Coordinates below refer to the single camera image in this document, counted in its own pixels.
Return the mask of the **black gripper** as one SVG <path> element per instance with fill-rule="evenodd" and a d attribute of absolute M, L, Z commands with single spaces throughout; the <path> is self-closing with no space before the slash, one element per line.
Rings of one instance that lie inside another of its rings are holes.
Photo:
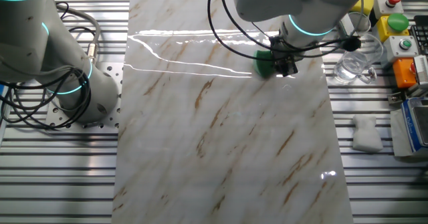
<path fill-rule="evenodd" d="M 295 62 L 300 60 L 297 55 L 301 53 L 301 49 L 292 46 L 280 35 L 271 36 L 269 41 L 274 58 L 279 60 L 274 66 L 276 72 L 283 77 L 297 74 L 298 68 Z"/>

